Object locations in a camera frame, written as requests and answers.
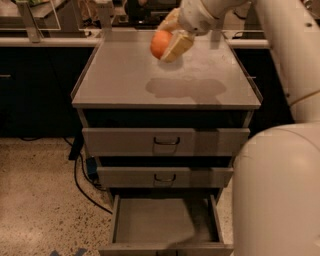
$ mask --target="cabinet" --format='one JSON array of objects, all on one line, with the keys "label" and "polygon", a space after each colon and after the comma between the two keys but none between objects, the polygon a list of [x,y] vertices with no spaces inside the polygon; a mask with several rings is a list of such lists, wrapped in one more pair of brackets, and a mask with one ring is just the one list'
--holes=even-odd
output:
[{"label": "cabinet", "polygon": [[152,31],[113,31],[73,92],[87,153],[113,205],[101,255],[230,255],[216,203],[261,99],[221,38],[181,59],[149,53]]},{"label": "cabinet", "polygon": [[74,136],[70,93],[92,48],[0,47],[0,136]]}]

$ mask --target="orange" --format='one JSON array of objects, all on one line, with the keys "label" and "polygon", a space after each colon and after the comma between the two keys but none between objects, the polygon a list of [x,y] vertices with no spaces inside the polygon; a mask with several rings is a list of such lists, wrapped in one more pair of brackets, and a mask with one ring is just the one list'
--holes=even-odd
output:
[{"label": "orange", "polygon": [[165,30],[158,30],[153,35],[151,40],[150,50],[154,57],[160,59],[165,50],[167,49],[169,42],[172,38],[172,33]]}]

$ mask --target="gray cabinet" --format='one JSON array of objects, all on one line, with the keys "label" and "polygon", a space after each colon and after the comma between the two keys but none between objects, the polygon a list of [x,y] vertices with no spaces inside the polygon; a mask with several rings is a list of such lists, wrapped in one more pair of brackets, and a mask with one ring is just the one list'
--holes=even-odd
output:
[{"label": "gray cabinet", "polygon": [[150,31],[113,31],[73,98],[88,155],[114,199],[106,256],[230,255],[216,202],[260,106],[231,50],[210,35],[163,64]]}]

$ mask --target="cabinet top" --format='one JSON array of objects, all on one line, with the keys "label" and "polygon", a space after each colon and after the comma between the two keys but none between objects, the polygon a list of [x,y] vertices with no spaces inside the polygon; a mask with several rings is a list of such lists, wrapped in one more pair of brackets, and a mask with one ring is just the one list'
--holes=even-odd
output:
[{"label": "cabinet top", "polygon": [[197,37],[174,63],[151,55],[154,31],[113,31],[76,91],[76,108],[257,109],[260,101],[221,36]]}]

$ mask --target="drawer handle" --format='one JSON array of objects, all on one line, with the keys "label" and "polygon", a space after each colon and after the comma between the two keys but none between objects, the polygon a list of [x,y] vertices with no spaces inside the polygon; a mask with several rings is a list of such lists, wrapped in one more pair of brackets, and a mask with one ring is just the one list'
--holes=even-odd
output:
[{"label": "drawer handle", "polygon": [[162,142],[162,141],[158,141],[156,137],[153,138],[153,142],[154,144],[157,145],[167,145],[167,146],[174,146],[174,145],[178,145],[180,143],[180,137],[177,137],[176,141],[173,142]]},{"label": "drawer handle", "polygon": [[158,182],[174,182],[176,180],[177,176],[173,174],[173,177],[171,179],[159,179],[157,178],[157,174],[154,175],[154,180]]}]

